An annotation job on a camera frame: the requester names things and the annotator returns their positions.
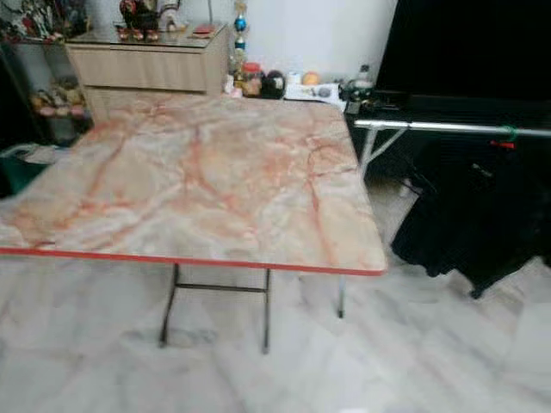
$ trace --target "red clip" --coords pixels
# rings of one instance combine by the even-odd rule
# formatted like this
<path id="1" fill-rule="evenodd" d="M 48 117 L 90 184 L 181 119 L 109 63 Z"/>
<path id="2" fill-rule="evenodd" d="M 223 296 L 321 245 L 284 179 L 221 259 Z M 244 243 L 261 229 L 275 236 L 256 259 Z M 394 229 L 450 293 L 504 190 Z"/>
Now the red clip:
<path id="1" fill-rule="evenodd" d="M 513 150 L 517 148 L 514 142 L 498 142 L 497 140 L 492 140 L 490 142 L 490 145 L 499 146 L 500 148 L 513 149 Z"/>

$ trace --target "wooden cabinet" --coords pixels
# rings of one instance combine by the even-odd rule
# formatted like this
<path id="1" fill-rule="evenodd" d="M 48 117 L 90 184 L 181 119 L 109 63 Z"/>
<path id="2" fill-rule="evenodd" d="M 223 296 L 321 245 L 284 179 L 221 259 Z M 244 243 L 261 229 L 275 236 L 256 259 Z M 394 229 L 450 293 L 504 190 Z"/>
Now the wooden cabinet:
<path id="1" fill-rule="evenodd" d="M 170 93 L 219 95 L 226 80 L 228 29 L 212 39 L 161 34 L 158 42 L 120 42 L 114 28 L 91 31 L 67 42 L 67 52 L 95 123 L 108 120 L 136 96 Z"/>

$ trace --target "green object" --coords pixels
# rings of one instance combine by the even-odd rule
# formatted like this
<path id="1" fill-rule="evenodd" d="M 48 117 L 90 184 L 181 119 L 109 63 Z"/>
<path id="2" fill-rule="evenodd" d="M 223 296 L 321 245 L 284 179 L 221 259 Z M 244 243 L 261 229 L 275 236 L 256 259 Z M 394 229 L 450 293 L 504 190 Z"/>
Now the green object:
<path id="1" fill-rule="evenodd" d="M 21 192 L 49 165 L 29 163 L 17 157 L 0 157 L 0 170 L 8 179 L 12 194 Z"/>
<path id="2" fill-rule="evenodd" d="M 506 142 L 514 142 L 515 140 L 517 140 L 517 136 L 518 136 L 517 129 L 514 126 L 510 126 L 510 125 L 504 125 L 504 127 L 506 127 L 509 130 L 509 134 L 510 134 Z"/>

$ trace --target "red table edge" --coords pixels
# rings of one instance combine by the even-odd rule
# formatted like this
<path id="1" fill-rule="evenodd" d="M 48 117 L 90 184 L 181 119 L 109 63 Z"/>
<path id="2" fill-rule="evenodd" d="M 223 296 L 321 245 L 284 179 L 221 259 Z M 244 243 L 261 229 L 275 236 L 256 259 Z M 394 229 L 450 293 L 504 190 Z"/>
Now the red table edge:
<path id="1" fill-rule="evenodd" d="M 166 262 L 183 263 L 192 265 L 213 265 L 217 267 L 241 267 L 241 268 L 269 268 L 281 269 L 285 271 L 302 271 L 307 273 L 326 273 L 341 275 L 364 275 L 381 276 L 387 269 L 346 269 L 346 268 L 324 268 L 310 267 L 307 265 L 291 264 L 270 264 L 267 262 L 247 262 L 247 261 L 222 261 L 222 260 L 202 260 L 196 258 L 181 258 L 168 256 L 133 256 L 129 254 L 107 254 L 98 252 L 77 252 L 77 251 L 53 251 L 36 250 L 30 248 L 10 248 L 0 247 L 0 254 L 18 255 L 18 256 L 61 256 L 65 258 L 83 258 L 92 260 L 113 260 L 113 261 L 135 261 L 135 262 Z"/>

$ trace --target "blue ball ornament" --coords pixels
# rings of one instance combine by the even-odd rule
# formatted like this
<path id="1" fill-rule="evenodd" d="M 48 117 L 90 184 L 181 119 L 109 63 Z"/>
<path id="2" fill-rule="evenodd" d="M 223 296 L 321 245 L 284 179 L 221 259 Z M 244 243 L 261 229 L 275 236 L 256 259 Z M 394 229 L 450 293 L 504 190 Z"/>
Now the blue ball ornament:
<path id="1" fill-rule="evenodd" d="M 233 22 L 233 26 L 237 32 L 244 32 L 247 28 L 247 21 L 245 20 L 245 17 L 243 15 L 238 15 L 235 22 Z"/>

